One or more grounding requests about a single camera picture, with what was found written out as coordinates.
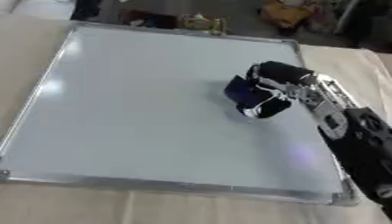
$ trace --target robotic hand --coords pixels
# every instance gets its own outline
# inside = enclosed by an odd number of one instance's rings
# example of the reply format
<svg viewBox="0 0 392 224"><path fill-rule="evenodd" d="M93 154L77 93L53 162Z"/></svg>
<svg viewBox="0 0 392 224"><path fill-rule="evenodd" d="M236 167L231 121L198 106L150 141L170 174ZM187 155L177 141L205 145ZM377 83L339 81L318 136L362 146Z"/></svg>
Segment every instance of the robotic hand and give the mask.
<svg viewBox="0 0 392 224"><path fill-rule="evenodd" d="M361 108L334 79L311 70L268 61L235 76L228 98L248 117L268 118L298 99L318 122L343 170L392 219L392 129L370 108Z"/></svg>

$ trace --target whiteboard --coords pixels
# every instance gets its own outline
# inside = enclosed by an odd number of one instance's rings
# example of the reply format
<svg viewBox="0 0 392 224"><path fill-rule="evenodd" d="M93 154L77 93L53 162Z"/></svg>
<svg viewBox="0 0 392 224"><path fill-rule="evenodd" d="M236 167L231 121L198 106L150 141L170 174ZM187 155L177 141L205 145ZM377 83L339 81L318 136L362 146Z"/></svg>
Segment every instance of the whiteboard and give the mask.
<svg viewBox="0 0 392 224"><path fill-rule="evenodd" d="M4 139L0 169L14 179L226 186L326 202L343 190L308 111L295 102L249 119L223 94L267 60L301 66L290 42L78 26Z"/></svg>

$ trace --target table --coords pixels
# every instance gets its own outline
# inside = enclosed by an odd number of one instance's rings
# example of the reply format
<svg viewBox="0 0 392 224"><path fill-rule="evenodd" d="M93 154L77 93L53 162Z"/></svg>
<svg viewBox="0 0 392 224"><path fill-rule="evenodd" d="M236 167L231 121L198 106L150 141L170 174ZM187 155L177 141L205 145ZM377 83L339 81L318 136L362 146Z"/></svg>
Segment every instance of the table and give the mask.
<svg viewBox="0 0 392 224"><path fill-rule="evenodd" d="M69 22L31 17L0 17L0 130L11 124L33 83L44 71ZM390 120L390 77L371 52L302 46L309 68L339 76L377 75L374 110ZM351 81L353 77L343 77ZM349 88L361 86L357 81ZM128 192L47 185L0 185L0 219L4 223L389 223L377 205L316 206L286 202L206 197L176 193Z"/></svg>

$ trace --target floor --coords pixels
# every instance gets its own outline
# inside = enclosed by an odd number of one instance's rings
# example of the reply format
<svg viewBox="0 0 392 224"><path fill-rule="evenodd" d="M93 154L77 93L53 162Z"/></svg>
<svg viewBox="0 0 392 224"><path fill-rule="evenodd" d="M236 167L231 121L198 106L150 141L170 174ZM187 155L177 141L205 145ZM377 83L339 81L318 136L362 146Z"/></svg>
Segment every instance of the floor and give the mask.
<svg viewBox="0 0 392 224"><path fill-rule="evenodd" d="M115 23L118 11L135 9L168 15L202 13L212 18L225 18L229 31L234 35L261 38L295 39L300 44L313 46L345 46L336 36L319 34L300 28L290 37L282 37L276 27L262 21L256 14L262 0L103 0L100 21Z"/></svg>

